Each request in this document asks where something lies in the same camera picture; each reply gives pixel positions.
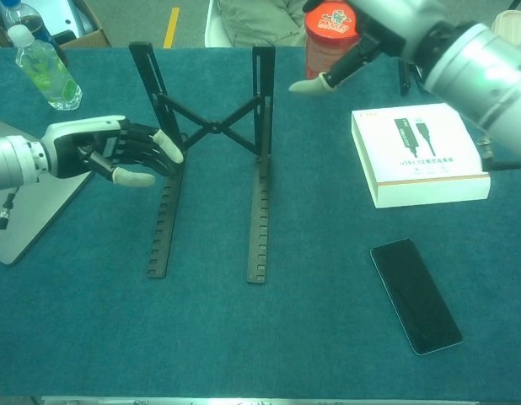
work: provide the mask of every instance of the white fingertip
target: white fingertip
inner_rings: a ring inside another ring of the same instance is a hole
[[[291,84],[291,87],[288,89],[294,93],[300,93],[302,95],[324,95],[335,90],[326,83],[323,73],[319,74],[318,78],[301,80]]]
[[[115,171],[112,172],[112,182],[128,187],[149,187],[153,186],[156,179],[153,175],[149,175],[148,173],[135,173],[117,167]]]
[[[184,161],[184,155],[178,149],[173,141],[165,134],[165,132],[159,130],[153,135],[153,141],[159,145],[159,147],[165,152],[167,156],[175,163],[182,163]]]

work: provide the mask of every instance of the gray floor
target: gray floor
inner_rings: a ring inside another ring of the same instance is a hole
[[[172,8],[180,8],[173,47],[204,46],[208,0],[87,0],[111,44],[149,41],[163,47]],[[454,22],[474,20],[490,25],[511,0],[441,0]],[[0,405],[34,405],[27,397],[0,397]]]

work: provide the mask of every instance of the silver laptop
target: silver laptop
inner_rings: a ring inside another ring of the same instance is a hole
[[[8,135],[37,140],[0,121],[0,137]],[[88,177],[89,174],[57,179],[42,175],[40,182],[20,187],[13,200],[8,228],[0,230],[0,262],[12,264],[18,260]],[[0,191],[0,213],[8,192]]]

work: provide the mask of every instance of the robotic hand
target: robotic hand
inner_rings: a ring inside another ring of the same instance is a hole
[[[485,25],[453,26],[438,0],[348,0],[360,41],[318,78],[290,87],[307,95],[334,90],[380,53],[422,69],[425,89],[439,96],[521,156],[521,45],[517,48]],[[308,0],[309,11],[322,0]]]
[[[61,122],[50,125],[40,141],[0,138],[0,190],[35,183],[45,173],[65,179],[91,170],[115,184],[151,186],[153,175],[115,165],[140,164],[168,176],[183,160],[161,130],[124,116]]]

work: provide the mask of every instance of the smartphone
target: smartphone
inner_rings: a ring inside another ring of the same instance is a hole
[[[412,240],[374,247],[371,257],[416,354],[428,354],[463,341]]]

